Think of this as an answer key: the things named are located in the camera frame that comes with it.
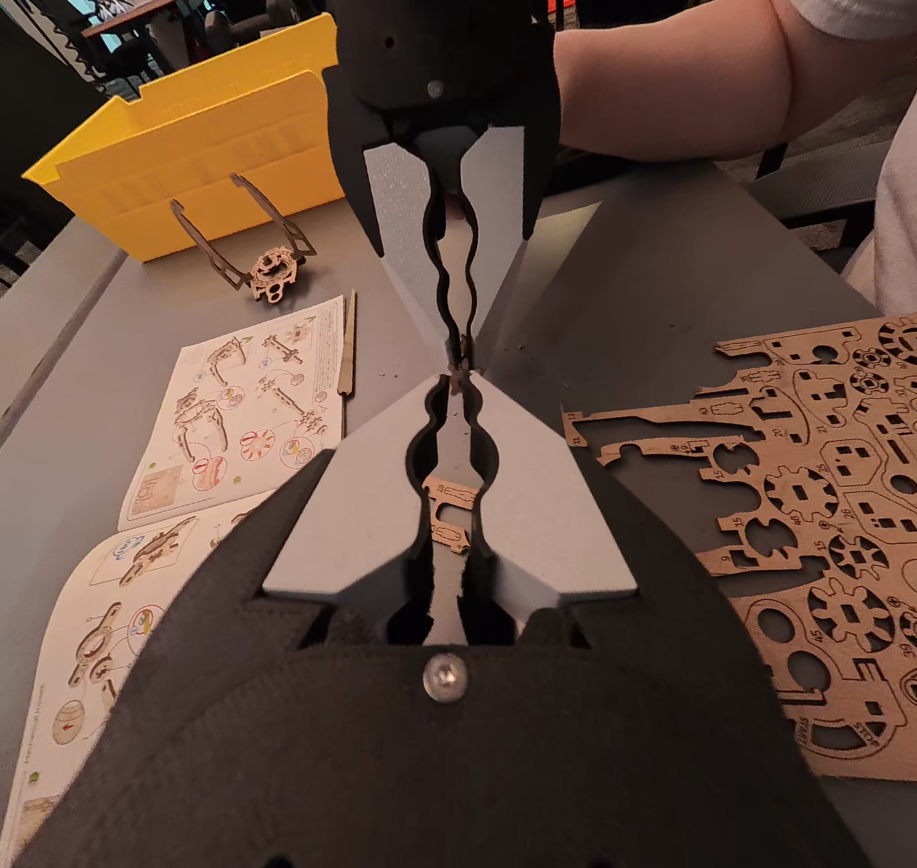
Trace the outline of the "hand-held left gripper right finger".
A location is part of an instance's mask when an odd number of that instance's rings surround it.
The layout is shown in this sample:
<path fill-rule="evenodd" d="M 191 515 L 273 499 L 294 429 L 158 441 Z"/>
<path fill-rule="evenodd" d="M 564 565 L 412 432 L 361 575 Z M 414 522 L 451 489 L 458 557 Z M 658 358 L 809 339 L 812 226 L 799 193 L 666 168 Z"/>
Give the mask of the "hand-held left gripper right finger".
<path fill-rule="evenodd" d="M 470 645 L 509 645 L 536 610 L 636 593 L 564 438 L 477 372 L 462 380 L 469 461 L 482 481 L 462 576 Z"/>

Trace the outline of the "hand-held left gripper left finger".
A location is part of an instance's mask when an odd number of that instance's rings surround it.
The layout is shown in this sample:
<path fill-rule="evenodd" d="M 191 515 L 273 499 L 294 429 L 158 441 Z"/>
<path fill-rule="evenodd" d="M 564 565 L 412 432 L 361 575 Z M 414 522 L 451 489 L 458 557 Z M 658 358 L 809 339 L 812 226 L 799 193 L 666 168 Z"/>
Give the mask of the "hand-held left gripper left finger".
<path fill-rule="evenodd" d="M 435 375 L 345 438 L 263 588 L 359 610 L 392 644 L 422 644 L 434 588 L 431 503 L 449 377 Z"/>

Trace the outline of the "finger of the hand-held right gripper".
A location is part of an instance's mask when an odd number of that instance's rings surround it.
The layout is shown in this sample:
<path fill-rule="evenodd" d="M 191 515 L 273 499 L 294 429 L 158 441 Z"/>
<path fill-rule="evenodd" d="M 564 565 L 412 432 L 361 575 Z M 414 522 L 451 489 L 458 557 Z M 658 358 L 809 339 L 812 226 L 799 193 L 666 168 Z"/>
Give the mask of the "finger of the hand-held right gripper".
<path fill-rule="evenodd" d="M 474 368 L 495 352 L 526 242 L 523 216 L 522 127 L 491 127 L 461 160 L 462 191 L 472 212 L 467 278 L 473 294 L 467 337 Z"/>
<path fill-rule="evenodd" d="M 448 308 L 448 272 L 434 232 L 436 196 L 427 164 L 390 142 L 364 153 L 384 256 L 382 262 L 407 312 L 437 361 L 458 338 Z"/>

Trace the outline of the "wooden axle with gears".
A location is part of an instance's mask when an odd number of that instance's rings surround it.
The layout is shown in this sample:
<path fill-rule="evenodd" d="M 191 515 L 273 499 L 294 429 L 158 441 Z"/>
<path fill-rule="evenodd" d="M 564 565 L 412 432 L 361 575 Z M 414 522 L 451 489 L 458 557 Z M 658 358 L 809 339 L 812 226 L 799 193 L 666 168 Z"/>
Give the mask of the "wooden axle with gears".
<path fill-rule="evenodd" d="M 448 358 L 449 395 L 458 395 L 464 382 L 470 380 L 473 372 L 480 369 L 475 366 L 475 346 L 469 335 L 464 333 L 448 339 L 445 343 L 446 358 Z"/>

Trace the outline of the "person's right forearm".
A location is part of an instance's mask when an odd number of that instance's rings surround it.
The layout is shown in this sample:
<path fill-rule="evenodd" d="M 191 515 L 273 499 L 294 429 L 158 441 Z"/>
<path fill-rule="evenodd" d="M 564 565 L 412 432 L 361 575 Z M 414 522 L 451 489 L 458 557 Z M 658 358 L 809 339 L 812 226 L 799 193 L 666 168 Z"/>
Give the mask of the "person's right forearm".
<path fill-rule="evenodd" d="M 797 137 L 788 0 L 715 0 L 557 35 L 560 140 L 640 162 L 730 159 Z"/>

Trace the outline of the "small wooden parts sheet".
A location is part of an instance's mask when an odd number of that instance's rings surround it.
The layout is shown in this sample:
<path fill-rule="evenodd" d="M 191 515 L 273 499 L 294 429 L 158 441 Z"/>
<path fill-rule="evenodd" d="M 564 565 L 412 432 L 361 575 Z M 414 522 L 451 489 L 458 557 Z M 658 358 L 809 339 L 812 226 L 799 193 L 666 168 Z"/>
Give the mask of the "small wooden parts sheet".
<path fill-rule="evenodd" d="M 479 490 L 430 475 L 423 487 L 431 502 L 430 530 L 434 542 L 448 546 L 452 553 L 463 554 L 470 548 L 469 535 L 464 528 L 440 518 L 441 507 L 454 507 L 471 512 Z"/>

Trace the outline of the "wooden model assembly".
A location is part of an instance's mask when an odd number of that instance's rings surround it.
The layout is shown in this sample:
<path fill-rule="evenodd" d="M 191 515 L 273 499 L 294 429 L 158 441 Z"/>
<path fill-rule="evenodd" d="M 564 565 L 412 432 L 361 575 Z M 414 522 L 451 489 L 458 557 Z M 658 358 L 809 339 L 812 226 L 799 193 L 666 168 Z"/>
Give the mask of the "wooden model assembly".
<path fill-rule="evenodd" d="M 240 174 L 230 174 L 230 180 L 235 186 L 246 190 L 270 220 L 280 228 L 289 243 L 288 246 L 271 248 L 260 255 L 250 271 L 241 272 L 220 255 L 186 218 L 183 205 L 174 198 L 169 203 L 171 212 L 194 244 L 207 257 L 217 274 L 235 291 L 247 287 L 255 300 L 266 296 L 269 304 L 276 304 L 283 298 L 285 289 L 295 283 L 298 267 L 304 265 L 308 257 L 316 255 L 315 248 L 299 226 L 281 215 L 258 187 Z"/>

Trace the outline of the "large wooden parts sheet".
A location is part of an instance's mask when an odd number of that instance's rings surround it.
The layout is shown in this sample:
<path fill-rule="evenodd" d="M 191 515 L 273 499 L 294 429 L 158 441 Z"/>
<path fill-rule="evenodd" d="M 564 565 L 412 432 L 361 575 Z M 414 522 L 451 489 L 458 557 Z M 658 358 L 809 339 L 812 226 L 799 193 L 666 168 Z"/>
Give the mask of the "large wooden parts sheet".
<path fill-rule="evenodd" d="M 808 585 L 733 599 L 770 670 L 798 747 L 819 775 L 915 781 L 916 319 L 899 313 L 717 344 L 763 355 L 683 404 L 585 415 L 713 423 L 736 435 L 630 439 L 645 456 L 705 461 L 701 479 L 757 494 L 755 511 L 719 518 L 738 543 L 697 554 L 715 577 L 825 564 Z"/>

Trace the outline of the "instruction booklet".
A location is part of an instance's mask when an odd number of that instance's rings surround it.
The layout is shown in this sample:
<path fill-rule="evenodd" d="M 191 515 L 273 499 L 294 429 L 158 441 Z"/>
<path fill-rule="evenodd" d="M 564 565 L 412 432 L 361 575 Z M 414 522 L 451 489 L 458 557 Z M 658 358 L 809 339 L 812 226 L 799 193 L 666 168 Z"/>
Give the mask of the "instruction booklet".
<path fill-rule="evenodd" d="M 73 782 L 171 601 L 343 430 L 340 296 L 181 350 L 116 534 L 75 567 L 40 648 L 2 832 L 10 866 Z"/>

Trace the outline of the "flat wooden stick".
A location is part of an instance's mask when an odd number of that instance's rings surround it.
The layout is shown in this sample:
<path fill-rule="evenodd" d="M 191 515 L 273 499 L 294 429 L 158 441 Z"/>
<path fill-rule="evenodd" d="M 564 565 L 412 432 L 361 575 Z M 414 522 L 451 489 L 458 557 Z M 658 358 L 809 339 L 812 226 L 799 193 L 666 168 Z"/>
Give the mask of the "flat wooden stick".
<path fill-rule="evenodd" d="M 357 292 L 352 289 L 346 303 L 343 345 L 338 373 L 337 392 L 340 396 L 351 396 L 354 389 L 357 301 Z"/>

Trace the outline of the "yellow plastic bin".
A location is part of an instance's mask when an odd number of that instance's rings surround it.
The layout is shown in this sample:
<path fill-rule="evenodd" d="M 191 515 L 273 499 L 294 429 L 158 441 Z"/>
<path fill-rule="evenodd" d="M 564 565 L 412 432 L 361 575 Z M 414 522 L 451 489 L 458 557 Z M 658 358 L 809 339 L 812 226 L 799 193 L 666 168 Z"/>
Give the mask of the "yellow plastic bin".
<path fill-rule="evenodd" d="M 192 245 L 173 199 L 209 241 L 265 223 L 232 173 L 284 216 L 335 201 L 322 71 L 336 63 L 324 13 L 110 99 L 23 178 L 140 263 Z"/>

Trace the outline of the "grey office chair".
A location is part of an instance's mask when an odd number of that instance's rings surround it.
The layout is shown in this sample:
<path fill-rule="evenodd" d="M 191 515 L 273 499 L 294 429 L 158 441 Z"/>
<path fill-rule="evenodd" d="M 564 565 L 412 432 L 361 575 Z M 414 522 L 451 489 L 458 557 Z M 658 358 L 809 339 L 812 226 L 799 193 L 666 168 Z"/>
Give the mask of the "grey office chair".
<path fill-rule="evenodd" d="M 816 254 L 841 273 L 855 250 L 872 232 L 877 184 L 890 141 L 875 142 L 837 152 L 819 152 L 810 159 L 783 167 L 787 149 L 766 151 L 762 165 L 748 186 L 749 195 L 788 229 L 842 220 L 837 247 Z"/>

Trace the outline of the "wooden office desk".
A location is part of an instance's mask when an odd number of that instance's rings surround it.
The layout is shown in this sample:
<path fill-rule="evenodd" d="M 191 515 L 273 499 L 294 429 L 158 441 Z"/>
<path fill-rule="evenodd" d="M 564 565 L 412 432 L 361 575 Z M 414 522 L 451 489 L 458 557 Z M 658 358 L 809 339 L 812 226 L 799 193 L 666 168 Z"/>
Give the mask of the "wooden office desk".
<path fill-rule="evenodd" d="M 92 24 L 81 31 L 84 38 L 103 34 L 121 34 L 128 30 L 147 24 L 156 14 L 163 11 L 178 11 L 183 0 L 139 0 L 139 3 L 128 11 Z"/>

